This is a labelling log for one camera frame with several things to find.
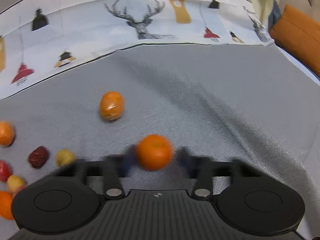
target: deer antler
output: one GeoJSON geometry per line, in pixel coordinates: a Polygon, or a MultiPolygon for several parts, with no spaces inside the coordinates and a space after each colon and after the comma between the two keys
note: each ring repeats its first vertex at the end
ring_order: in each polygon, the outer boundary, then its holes
{"type": "Polygon", "coordinates": [[[253,22],[253,24],[255,26],[257,26],[258,28],[263,28],[263,25],[259,21],[257,21],[255,19],[253,19],[252,17],[250,17],[250,15],[248,15],[248,16],[249,16],[250,20],[253,22]]]}
{"type": "Polygon", "coordinates": [[[121,19],[125,19],[128,21],[135,21],[134,18],[128,14],[127,12],[127,7],[124,7],[124,12],[123,14],[121,14],[121,11],[118,11],[117,9],[117,2],[119,2],[119,0],[116,0],[113,4],[112,4],[112,10],[110,10],[110,8],[108,7],[108,5],[105,3],[104,6],[106,7],[106,9],[113,14],[113,16],[121,18],[121,19]]]}
{"type": "Polygon", "coordinates": [[[146,21],[148,19],[150,19],[153,15],[156,15],[158,13],[161,13],[163,8],[164,8],[164,2],[162,3],[162,5],[160,5],[160,3],[155,0],[157,2],[157,6],[154,8],[154,11],[152,11],[150,5],[147,5],[148,6],[148,13],[145,14],[143,20],[146,21]]]}

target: red lamp print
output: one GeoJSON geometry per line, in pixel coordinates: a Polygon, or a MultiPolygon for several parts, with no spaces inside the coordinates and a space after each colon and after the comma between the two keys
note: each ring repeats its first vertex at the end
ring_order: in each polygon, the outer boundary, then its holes
{"type": "Polygon", "coordinates": [[[20,85],[26,81],[28,75],[31,75],[34,72],[33,69],[28,68],[27,65],[22,62],[18,69],[18,74],[14,77],[11,84],[17,82],[17,86],[20,85]]]}
{"type": "Polygon", "coordinates": [[[205,34],[204,34],[205,38],[210,38],[211,40],[218,42],[220,39],[220,36],[217,34],[212,33],[212,31],[209,30],[208,27],[206,27],[205,29],[205,34]]]}

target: logo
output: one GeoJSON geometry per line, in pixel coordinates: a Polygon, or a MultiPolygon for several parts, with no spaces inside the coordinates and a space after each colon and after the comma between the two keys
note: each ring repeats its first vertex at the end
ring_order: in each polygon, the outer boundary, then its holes
{"type": "Polygon", "coordinates": [[[156,198],[160,198],[163,196],[163,194],[161,194],[160,192],[157,192],[155,194],[153,194],[156,198]]]}

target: deer head print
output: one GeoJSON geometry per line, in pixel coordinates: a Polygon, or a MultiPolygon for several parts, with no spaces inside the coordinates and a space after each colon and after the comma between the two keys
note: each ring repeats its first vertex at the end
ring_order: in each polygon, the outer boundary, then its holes
{"type": "Polygon", "coordinates": [[[249,15],[249,18],[253,23],[254,31],[256,32],[258,38],[262,42],[268,42],[270,40],[270,38],[268,38],[267,29],[264,28],[264,26],[258,20],[251,18],[250,15],[249,15]]]}
{"type": "Polygon", "coordinates": [[[150,5],[147,5],[148,12],[143,16],[143,20],[141,22],[136,21],[130,14],[128,14],[127,7],[124,7],[123,13],[121,13],[121,11],[118,11],[117,3],[119,2],[119,0],[116,0],[112,4],[112,9],[110,9],[107,4],[104,4],[104,6],[113,16],[127,20],[127,24],[136,29],[139,40],[162,39],[164,37],[174,38],[173,35],[157,35],[157,34],[151,34],[148,32],[147,27],[153,21],[153,19],[151,19],[151,17],[153,17],[154,15],[156,15],[158,13],[161,13],[164,8],[164,2],[162,4],[160,4],[157,0],[155,0],[155,1],[156,1],[157,5],[153,10],[151,9],[150,5]]]}

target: red date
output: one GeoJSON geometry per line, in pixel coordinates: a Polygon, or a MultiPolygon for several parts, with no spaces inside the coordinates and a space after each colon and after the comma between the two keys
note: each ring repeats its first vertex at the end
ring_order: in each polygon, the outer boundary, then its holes
{"type": "Polygon", "coordinates": [[[29,155],[29,163],[35,169],[41,168],[49,158],[48,150],[44,146],[39,146],[29,155]]]}

